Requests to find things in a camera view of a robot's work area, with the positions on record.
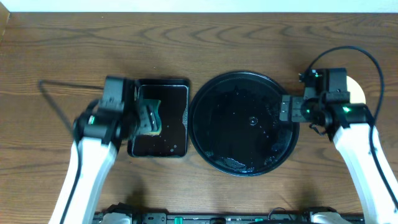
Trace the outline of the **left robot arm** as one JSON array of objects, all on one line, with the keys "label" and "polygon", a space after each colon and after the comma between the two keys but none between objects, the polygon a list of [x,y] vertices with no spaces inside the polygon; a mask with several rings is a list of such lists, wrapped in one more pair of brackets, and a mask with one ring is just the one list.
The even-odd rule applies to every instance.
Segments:
[{"label": "left robot arm", "polygon": [[44,94],[73,138],[68,171],[51,223],[90,223],[121,143],[161,132],[160,103],[145,100],[140,87],[140,80],[106,77],[100,88],[103,96],[90,102],[73,123]]}]

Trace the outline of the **green yellow sponge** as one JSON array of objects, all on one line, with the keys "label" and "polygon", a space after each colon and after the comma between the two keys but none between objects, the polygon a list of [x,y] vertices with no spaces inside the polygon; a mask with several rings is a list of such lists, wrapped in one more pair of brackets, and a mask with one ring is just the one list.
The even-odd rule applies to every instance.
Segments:
[{"label": "green yellow sponge", "polygon": [[139,126],[136,134],[157,136],[162,130],[159,115],[160,100],[141,99],[138,104]]}]

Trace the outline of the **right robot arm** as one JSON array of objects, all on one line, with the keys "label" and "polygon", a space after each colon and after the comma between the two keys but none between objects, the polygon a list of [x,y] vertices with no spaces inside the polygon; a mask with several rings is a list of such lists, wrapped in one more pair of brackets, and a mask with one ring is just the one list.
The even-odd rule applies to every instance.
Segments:
[{"label": "right robot arm", "polygon": [[360,85],[343,68],[303,72],[303,96],[284,95],[281,121],[324,128],[341,154],[366,223],[397,223],[397,180],[381,147],[379,133]]}]

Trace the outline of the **yellow plate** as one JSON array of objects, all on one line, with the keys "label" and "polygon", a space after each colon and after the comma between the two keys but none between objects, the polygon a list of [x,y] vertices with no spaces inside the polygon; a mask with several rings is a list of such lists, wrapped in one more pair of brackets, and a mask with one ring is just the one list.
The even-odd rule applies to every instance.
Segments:
[{"label": "yellow plate", "polygon": [[354,103],[364,103],[365,104],[366,97],[365,97],[363,89],[358,84],[358,82],[356,82],[351,77],[347,76],[346,84],[347,84],[347,90],[350,93],[349,102],[351,104],[354,104]]}]

